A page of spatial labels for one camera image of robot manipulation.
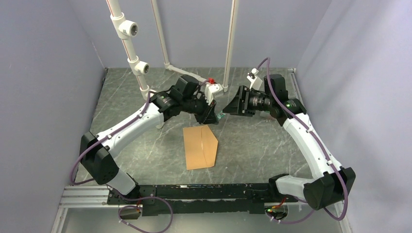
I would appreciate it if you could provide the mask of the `green white glue stick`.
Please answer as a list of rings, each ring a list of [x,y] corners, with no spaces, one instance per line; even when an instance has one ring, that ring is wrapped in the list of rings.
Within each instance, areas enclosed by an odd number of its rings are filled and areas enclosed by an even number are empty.
[[[224,116],[225,116],[225,113],[223,113],[222,111],[216,114],[216,117],[218,120],[222,119]]]

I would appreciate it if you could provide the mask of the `brown paper envelope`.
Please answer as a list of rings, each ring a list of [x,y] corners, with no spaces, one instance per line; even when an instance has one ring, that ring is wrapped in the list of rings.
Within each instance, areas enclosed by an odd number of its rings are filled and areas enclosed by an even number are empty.
[[[183,129],[187,170],[215,166],[218,140],[208,125]]]

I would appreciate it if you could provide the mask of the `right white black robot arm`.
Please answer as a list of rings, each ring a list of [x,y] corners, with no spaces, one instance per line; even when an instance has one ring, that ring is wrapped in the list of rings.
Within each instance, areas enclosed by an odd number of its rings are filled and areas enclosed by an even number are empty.
[[[285,78],[279,74],[264,77],[264,91],[240,86],[223,112],[252,117],[267,112],[295,141],[311,171],[312,178],[281,174],[269,179],[268,196],[280,201],[286,195],[304,200],[319,210],[348,198],[356,178],[354,170],[344,168],[330,153],[312,128],[306,109],[299,99],[290,99]]]

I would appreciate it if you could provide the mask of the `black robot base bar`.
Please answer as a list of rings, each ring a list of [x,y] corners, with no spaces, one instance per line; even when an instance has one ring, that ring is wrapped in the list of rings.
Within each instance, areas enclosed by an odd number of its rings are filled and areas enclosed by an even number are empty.
[[[201,214],[248,212],[262,214],[266,209],[296,203],[280,194],[273,183],[149,184],[140,186],[143,216],[160,214]]]

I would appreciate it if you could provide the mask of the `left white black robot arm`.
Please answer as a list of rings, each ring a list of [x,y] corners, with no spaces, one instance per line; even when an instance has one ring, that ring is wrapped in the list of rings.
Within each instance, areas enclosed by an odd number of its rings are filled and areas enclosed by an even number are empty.
[[[220,84],[211,80],[201,83],[190,75],[182,75],[167,90],[150,90],[145,104],[120,123],[96,135],[85,133],[77,163],[97,184],[114,188],[128,204],[135,203],[140,186],[121,171],[114,158],[136,138],[181,112],[193,114],[199,124],[218,124],[215,98],[222,91]]]

